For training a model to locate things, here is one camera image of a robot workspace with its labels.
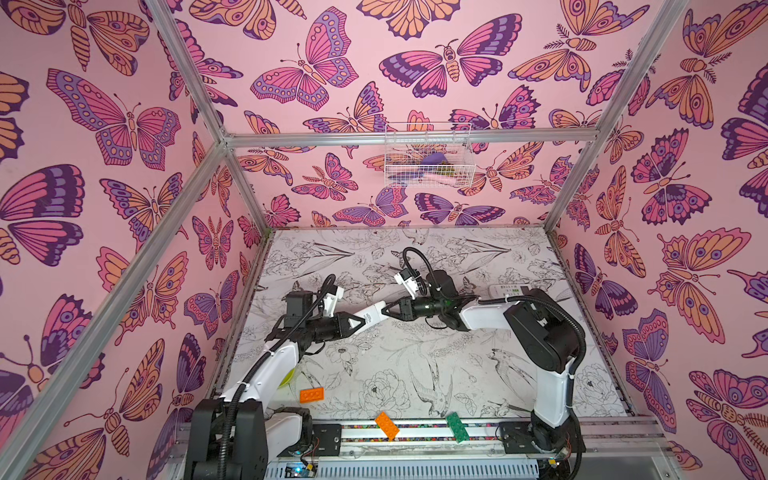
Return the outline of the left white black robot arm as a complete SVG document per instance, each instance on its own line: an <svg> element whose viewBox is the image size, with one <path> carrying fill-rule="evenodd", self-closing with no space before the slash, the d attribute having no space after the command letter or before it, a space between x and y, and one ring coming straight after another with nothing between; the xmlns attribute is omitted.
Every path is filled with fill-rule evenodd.
<svg viewBox="0 0 768 480"><path fill-rule="evenodd" d="M335 275L327 276L316 293L289 293L286 314L244 377L221 396L196 406L185 479L263 479L279 454L311 446L312 420L307 411L288 408L267 419L265 409L313 344L349 338L365 325L362 317L334 311L331 300L343 295L335 280Z"/></svg>

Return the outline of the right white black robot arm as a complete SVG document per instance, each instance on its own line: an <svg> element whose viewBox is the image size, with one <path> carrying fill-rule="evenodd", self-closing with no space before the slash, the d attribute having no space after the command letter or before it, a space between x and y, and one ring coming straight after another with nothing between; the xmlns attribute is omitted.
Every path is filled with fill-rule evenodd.
<svg viewBox="0 0 768 480"><path fill-rule="evenodd" d="M573 407L575 376L587 353L581 324L541 289L483 300L460 293L451 276L434 269L422 251L407 247L401 257L403 268L395 280L406 295L384 304L379 314L403 322L436 318L457 332L511 332L536 368L531 443L542 453L567 446L575 452L582 440Z"/></svg>

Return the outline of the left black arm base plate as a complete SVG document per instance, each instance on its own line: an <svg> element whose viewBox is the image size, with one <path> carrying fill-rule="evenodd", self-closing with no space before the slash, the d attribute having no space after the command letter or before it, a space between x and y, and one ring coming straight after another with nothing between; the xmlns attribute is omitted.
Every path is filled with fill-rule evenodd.
<svg viewBox="0 0 768 480"><path fill-rule="evenodd" d="M310 436L312 457L339 457L342 443L341 424L314 424Z"/></svg>

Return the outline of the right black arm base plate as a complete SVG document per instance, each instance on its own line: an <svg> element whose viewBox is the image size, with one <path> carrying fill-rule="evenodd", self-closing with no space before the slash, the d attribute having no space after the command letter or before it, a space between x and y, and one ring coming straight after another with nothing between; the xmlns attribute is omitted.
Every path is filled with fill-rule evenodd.
<svg viewBox="0 0 768 480"><path fill-rule="evenodd" d="M565 456L586 450L571 420L559 427L530 420L500 422L497 437L506 454Z"/></svg>

